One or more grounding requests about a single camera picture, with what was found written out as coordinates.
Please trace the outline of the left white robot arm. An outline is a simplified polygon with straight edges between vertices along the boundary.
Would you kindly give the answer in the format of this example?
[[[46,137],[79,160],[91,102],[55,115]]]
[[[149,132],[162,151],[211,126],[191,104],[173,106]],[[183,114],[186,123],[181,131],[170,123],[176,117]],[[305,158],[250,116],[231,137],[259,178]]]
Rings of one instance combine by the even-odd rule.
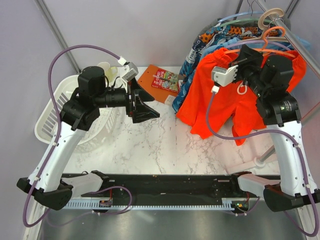
[[[110,185],[107,176],[99,171],[63,178],[63,171],[81,139],[100,117],[102,108],[124,107],[134,124],[160,117],[146,105],[154,98],[144,91],[135,77],[138,69],[133,63],[122,67],[123,87],[110,86],[99,66],[86,67],[77,77],[78,86],[59,111],[58,126],[45,155],[29,177],[20,178],[17,187],[41,205],[60,210],[70,199],[94,192],[106,196]]]

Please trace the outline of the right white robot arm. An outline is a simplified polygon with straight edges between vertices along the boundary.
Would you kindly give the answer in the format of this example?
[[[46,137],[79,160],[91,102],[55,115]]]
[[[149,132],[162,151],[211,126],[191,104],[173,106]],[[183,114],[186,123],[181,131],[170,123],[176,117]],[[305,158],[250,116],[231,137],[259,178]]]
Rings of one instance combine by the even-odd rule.
[[[240,49],[236,75],[257,97],[256,108],[273,141],[280,181],[269,181],[251,173],[241,173],[229,184],[235,197],[246,191],[262,197],[273,212],[282,212],[319,203],[320,190],[310,172],[302,139],[301,113],[289,93],[294,76],[293,61],[273,54],[264,59],[247,45]]]

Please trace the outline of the orange plastic hanger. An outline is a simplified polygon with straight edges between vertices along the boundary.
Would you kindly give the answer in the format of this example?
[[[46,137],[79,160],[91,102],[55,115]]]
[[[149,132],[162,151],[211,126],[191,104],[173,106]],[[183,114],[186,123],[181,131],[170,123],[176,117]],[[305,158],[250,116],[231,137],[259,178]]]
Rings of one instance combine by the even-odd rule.
[[[273,30],[280,30],[281,35],[277,37],[269,36],[269,34]],[[234,46],[263,43],[263,46],[259,49],[260,51],[263,51],[267,48],[269,44],[275,45],[276,43],[289,42],[289,40],[285,37],[285,35],[286,35],[286,29],[284,27],[274,26],[265,30],[260,38],[250,38],[248,40],[238,41]]]

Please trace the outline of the orange mesh shorts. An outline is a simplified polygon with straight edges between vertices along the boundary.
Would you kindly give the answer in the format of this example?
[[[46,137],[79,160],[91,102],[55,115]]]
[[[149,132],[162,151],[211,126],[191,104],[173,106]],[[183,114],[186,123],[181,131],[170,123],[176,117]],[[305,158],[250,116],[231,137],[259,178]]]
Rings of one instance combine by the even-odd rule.
[[[281,55],[293,61],[294,75],[289,82],[290,93],[302,80],[307,71],[307,64],[295,50],[264,55]],[[266,128],[256,107],[257,97],[242,81],[232,82],[220,87],[218,93],[211,93],[214,82],[211,79],[212,69],[222,67],[228,69],[237,65],[236,59],[240,54],[227,48],[220,48],[206,55],[197,65],[189,92],[178,110],[176,116],[191,127],[192,134],[206,139],[218,132],[228,119],[232,119],[231,128],[233,139],[237,146],[245,142],[245,136],[254,130]]]

